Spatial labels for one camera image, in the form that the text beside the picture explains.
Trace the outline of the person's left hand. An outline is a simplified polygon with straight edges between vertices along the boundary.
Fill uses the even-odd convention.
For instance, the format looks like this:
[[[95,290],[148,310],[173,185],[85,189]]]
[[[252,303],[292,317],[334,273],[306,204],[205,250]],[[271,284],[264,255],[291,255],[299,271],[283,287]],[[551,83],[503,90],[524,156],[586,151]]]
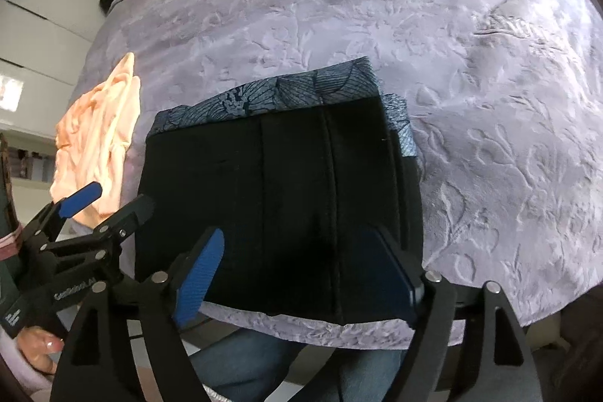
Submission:
[[[26,327],[16,337],[16,345],[24,359],[39,372],[54,376],[57,363],[52,354],[62,351],[63,340],[41,327]]]

